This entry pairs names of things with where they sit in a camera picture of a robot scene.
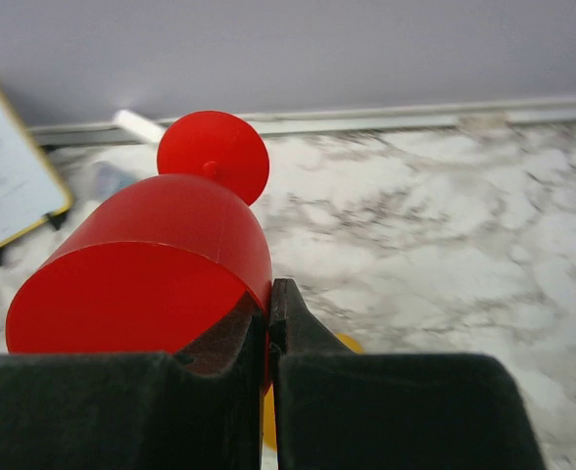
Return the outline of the yellow plastic wine glass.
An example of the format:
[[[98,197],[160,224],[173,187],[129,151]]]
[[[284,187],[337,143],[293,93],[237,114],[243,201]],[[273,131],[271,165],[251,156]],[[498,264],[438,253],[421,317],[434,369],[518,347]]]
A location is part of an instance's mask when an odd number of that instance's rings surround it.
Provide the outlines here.
[[[338,333],[337,339],[351,352],[361,354],[364,352],[362,345],[354,338]],[[337,389],[330,381],[324,384],[322,381],[317,383],[318,389],[313,388],[311,385],[311,394],[308,404],[319,405],[331,412],[333,405],[329,400],[336,400],[342,395],[342,392]],[[263,425],[263,441],[264,445],[271,450],[277,451],[279,446],[277,444],[277,418],[275,409],[275,395],[273,387],[270,387],[264,398],[264,425]]]

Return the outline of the small whiteboard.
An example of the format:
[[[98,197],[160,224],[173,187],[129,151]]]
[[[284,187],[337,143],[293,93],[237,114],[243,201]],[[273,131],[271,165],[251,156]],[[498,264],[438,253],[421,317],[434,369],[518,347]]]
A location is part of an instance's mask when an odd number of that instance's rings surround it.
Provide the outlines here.
[[[58,230],[73,204],[69,185],[0,90],[0,264],[4,249],[49,224]]]

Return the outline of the white eraser block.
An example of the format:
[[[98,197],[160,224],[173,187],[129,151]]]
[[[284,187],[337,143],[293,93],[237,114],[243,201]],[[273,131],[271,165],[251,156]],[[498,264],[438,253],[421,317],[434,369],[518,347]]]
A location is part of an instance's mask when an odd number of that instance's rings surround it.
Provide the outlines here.
[[[112,118],[113,125],[133,136],[139,142],[158,145],[166,128],[131,110],[118,110]]]

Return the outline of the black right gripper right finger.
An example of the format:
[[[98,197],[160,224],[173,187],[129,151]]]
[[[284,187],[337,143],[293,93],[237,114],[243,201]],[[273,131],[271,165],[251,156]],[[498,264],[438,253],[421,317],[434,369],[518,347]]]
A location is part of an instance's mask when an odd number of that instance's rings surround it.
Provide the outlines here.
[[[282,469],[542,469],[513,377],[475,353],[357,354],[273,283],[269,359]],[[311,385],[342,395],[308,404]]]

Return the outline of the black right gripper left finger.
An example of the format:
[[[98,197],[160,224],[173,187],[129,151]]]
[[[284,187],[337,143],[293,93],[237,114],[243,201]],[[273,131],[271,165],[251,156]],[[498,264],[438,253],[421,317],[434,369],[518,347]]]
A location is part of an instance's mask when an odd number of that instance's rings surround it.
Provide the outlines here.
[[[257,469],[262,310],[176,353],[0,355],[0,469]]]

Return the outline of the red plastic wine glass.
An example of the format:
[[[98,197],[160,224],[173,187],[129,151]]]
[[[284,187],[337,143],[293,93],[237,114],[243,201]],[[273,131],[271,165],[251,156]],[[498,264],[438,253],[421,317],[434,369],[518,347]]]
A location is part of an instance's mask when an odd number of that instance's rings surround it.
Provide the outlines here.
[[[157,174],[115,193],[23,283],[5,326],[11,353],[175,353],[244,298],[268,310],[272,271],[252,212],[269,177],[239,117],[177,120]]]

